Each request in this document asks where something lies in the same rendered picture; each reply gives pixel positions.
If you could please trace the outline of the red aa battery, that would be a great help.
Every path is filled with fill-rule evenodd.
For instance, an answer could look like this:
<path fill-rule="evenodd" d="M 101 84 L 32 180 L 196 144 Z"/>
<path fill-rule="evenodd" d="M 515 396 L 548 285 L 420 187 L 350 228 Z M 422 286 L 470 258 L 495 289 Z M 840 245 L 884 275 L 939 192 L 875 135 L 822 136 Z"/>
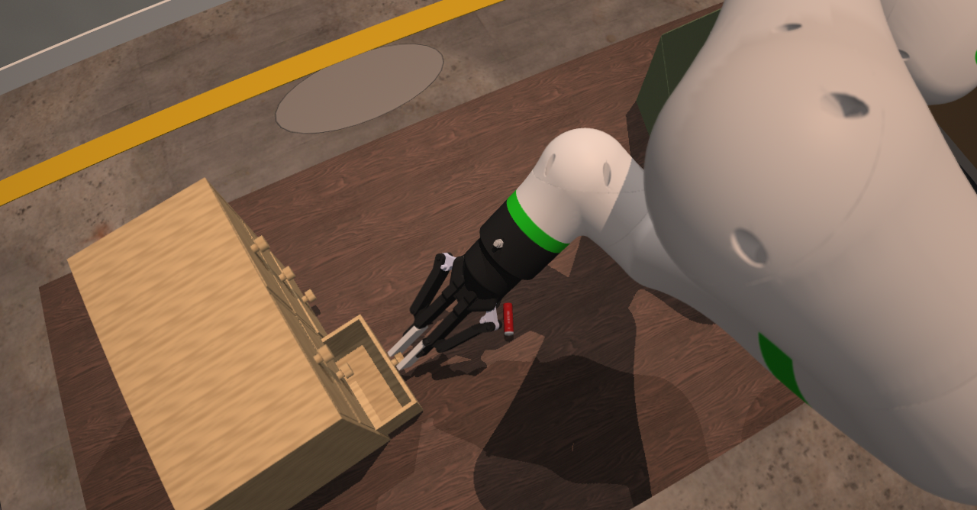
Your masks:
<path fill-rule="evenodd" d="M 514 333 L 512 304 L 510 302 L 504 302 L 503 309 L 504 309 L 504 335 L 511 336 Z"/>

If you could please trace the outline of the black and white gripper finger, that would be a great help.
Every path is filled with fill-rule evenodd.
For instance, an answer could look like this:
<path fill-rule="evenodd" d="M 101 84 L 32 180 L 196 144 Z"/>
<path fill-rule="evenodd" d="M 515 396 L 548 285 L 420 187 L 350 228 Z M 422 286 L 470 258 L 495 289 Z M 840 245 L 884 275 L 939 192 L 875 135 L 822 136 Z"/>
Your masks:
<path fill-rule="evenodd" d="M 438 353 L 443 353 L 443 351 L 454 349 L 454 347 L 459 346 L 475 336 L 481 334 L 479 332 L 491 332 L 498 330 L 502 327 L 501 320 L 498 320 L 498 313 L 496 312 L 496 307 L 492 311 L 487 311 L 484 318 L 479 320 L 479 324 L 474 324 L 468 327 L 466 330 L 461 331 L 459 334 L 455 334 L 451 338 L 444 340 L 447 335 L 464 319 L 471 313 L 466 309 L 469 305 L 477 300 L 478 293 L 475 290 L 468 291 L 466 295 L 458 302 L 453 308 L 453 311 L 443 319 L 434 331 L 432 331 L 427 338 L 423 338 L 422 341 L 395 367 L 398 370 L 405 370 L 405 368 L 411 367 L 413 363 L 418 361 L 418 357 L 427 356 L 430 350 L 434 347 Z"/>
<path fill-rule="evenodd" d="M 442 295 L 432 302 L 437 294 L 437 290 L 442 286 L 444 278 L 453 269 L 455 257 L 452 253 L 438 253 L 435 256 L 435 263 L 430 275 L 418 293 L 418 297 L 412 302 L 411 313 L 413 314 L 413 324 L 406 329 L 401 340 L 388 351 L 389 357 L 395 356 L 401 351 L 404 353 L 409 346 L 420 337 L 427 329 L 428 325 L 455 301 L 453 294 L 466 283 L 466 276 L 457 276 L 443 291 Z M 432 302 L 432 304 L 430 303 Z M 430 307 L 429 307 L 430 305 Z"/>

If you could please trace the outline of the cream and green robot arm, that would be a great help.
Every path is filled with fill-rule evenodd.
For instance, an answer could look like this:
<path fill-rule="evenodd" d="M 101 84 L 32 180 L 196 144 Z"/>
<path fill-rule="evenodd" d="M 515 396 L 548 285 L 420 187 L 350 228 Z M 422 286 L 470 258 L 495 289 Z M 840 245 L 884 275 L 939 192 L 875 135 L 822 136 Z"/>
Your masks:
<path fill-rule="evenodd" d="M 977 506 L 977 195 L 928 108 L 976 86 L 977 0 L 724 0 L 644 169 L 564 132 L 479 239 L 530 280 L 589 237 L 906 481 Z"/>

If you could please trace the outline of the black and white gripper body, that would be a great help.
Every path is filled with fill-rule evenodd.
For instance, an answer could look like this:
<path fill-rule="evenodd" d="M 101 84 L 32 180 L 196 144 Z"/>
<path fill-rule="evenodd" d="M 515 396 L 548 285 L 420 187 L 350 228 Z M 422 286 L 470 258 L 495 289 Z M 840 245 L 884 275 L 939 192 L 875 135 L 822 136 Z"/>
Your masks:
<path fill-rule="evenodd" d="M 510 276 L 507 271 L 493 262 L 491 256 L 486 253 L 481 239 L 478 239 L 465 255 L 455 257 L 450 284 L 457 276 L 466 276 L 466 283 L 453 294 L 458 302 L 468 291 L 475 290 L 478 293 L 477 300 L 469 305 L 467 311 L 492 311 L 495 307 L 498 309 L 504 295 L 522 280 Z"/>

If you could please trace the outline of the light wooden chest of drawers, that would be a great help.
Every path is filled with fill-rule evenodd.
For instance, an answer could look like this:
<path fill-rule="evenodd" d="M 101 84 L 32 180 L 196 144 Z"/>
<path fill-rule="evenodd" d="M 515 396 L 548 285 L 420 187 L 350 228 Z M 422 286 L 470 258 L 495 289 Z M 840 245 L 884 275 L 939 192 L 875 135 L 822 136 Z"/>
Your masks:
<path fill-rule="evenodd" d="M 67 262 L 175 510 L 289 510 L 391 438 L 339 413 L 272 295 L 306 322 L 212 189 L 203 177 Z"/>

